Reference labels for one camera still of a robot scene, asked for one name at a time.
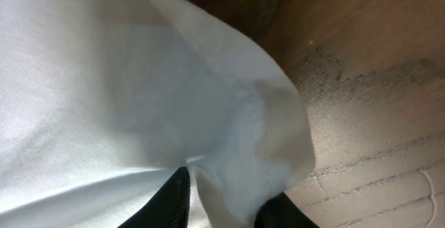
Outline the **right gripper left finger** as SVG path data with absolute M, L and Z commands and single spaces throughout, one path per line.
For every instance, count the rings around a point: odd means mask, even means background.
M 181 167 L 119 228 L 187 228 L 190 193 L 188 169 Z

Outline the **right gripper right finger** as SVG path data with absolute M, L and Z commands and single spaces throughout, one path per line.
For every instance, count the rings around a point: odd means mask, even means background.
M 319 228 L 284 193 L 269 199 L 258 210 L 254 228 Z

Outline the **white t-shirt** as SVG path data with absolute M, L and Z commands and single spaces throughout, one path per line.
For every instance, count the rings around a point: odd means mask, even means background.
M 1 0 L 1 226 L 119 227 L 181 167 L 188 225 L 251 227 L 312 173 L 305 104 L 186 0 Z

